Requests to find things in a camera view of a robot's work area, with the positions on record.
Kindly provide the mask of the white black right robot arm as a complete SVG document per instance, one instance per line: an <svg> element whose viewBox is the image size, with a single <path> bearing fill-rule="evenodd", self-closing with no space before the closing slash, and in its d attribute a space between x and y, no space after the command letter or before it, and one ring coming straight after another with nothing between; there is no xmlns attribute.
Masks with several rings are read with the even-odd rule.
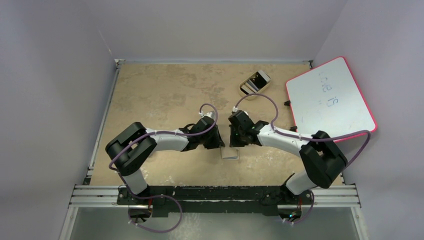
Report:
<svg viewBox="0 0 424 240"><path fill-rule="evenodd" d="M228 120L231 147L265 146L300 157L304 170L291 175L281 186L280 196L288 204L294 203L309 189L329 188L348 165L345 155L324 131L308 135L305 140L297 132L288 137L289 131L272 128L266 121L253 122L242 110L232 113Z"/></svg>

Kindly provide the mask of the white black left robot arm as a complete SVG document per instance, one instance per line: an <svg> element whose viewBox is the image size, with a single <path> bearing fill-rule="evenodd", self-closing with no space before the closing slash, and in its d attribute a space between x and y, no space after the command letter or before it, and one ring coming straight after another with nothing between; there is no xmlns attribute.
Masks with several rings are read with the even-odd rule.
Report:
<svg viewBox="0 0 424 240"><path fill-rule="evenodd" d="M142 205L149 199L149 185L141 170L147 158L158 151L187 152L198 146L207 150L225 146L210 116L205 115L198 122L174 131L154 130L134 122L106 145L105 152L111 159L110 167L129 187L130 199Z"/></svg>

